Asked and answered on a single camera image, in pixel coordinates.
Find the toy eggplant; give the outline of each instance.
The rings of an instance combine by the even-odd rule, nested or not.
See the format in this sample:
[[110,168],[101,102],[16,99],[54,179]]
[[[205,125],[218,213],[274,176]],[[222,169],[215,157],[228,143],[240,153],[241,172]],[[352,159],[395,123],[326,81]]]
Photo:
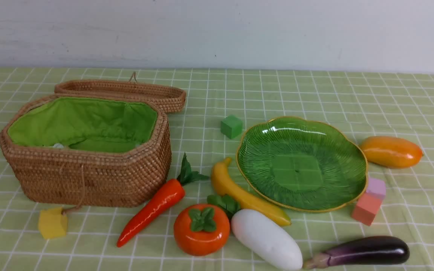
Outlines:
[[337,265],[402,264],[410,257],[406,243],[392,236],[372,236],[332,247],[303,264],[304,269]]

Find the table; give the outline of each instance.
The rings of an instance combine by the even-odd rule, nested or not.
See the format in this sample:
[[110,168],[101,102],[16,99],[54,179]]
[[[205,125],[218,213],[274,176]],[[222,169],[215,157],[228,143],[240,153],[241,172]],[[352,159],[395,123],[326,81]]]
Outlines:
[[[169,177],[179,170],[183,152],[194,168],[210,173],[213,163],[234,157],[239,144],[220,133],[227,115],[249,128],[282,115],[327,122],[351,141],[371,135],[403,137],[419,144],[425,156],[415,167],[389,170],[369,165],[370,177],[381,178],[387,196],[372,226],[350,217],[352,207],[324,214],[287,211],[286,228],[303,255],[339,242],[369,235],[394,235],[410,246],[401,266],[338,266],[329,270],[434,270],[434,75],[306,70],[159,69],[135,70],[140,82],[173,85],[188,93],[186,107],[169,115],[173,161]],[[49,95],[70,79],[127,80],[131,69],[0,67],[0,131],[24,103]],[[247,183],[235,163],[231,176]],[[138,238],[116,248],[126,222],[139,208],[84,207],[69,215],[66,237],[45,241],[38,232],[36,204],[22,193],[0,151],[0,270],[9,271],[259,271],[272,270],[257,255],[229,238],[224,249],[206,257],[189,257],[173,239],[173,222],[186,206],[204,202],[209,181],[191,184],[186,197],[160,216]]]

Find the green fabric lining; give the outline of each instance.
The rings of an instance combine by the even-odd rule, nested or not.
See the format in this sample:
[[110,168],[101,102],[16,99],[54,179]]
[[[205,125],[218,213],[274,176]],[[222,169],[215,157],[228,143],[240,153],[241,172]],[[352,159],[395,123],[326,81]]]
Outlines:
[[8,134],[22,146],[126,152],[150,139],[157,116],[146,103],[60,97],[18,118]]

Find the green leaves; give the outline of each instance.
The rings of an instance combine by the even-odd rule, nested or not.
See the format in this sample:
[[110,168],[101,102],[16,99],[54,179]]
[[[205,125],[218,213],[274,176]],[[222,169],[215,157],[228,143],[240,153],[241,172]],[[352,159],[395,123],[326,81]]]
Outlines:
[[206,231],[212,233],[217,229],[214,220],[215,210],[212,207],[204,208],[202,211],[198,209],[190,209],[188,216],[192,220],[190,224],[191,231]]
[[219,195],[208,195],[207,203],[222,208],[229,220],[231,220],[232,216],[234,216],[234,214],[241,209],[240,204],[227,194],[222,197]]
[[207,175],[202,175],[198,171],[192,171],[192,167],[186,159],[186,153],[184,153],[184,157],[182,158],[182,166],[180,168],[180,174],[177,177],[177,180],[180,182],[180,184],[184,186],[194,181],[208,179],[209,177]]

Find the toy carrot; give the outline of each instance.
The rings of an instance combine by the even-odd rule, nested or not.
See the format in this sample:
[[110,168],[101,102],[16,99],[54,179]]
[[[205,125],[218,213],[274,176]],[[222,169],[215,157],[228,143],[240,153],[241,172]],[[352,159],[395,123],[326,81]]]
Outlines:
[[186,153],[184,153],[179,176],[160,187],[152,199],[128,221],[118,238],[117,247],[125,245],[160,214],[183,199],[185,196],[184,185],[197,180],[207,180],[208,178],[208,176],[202,175],[198,171],[192,171],[190,163],[186,159]]

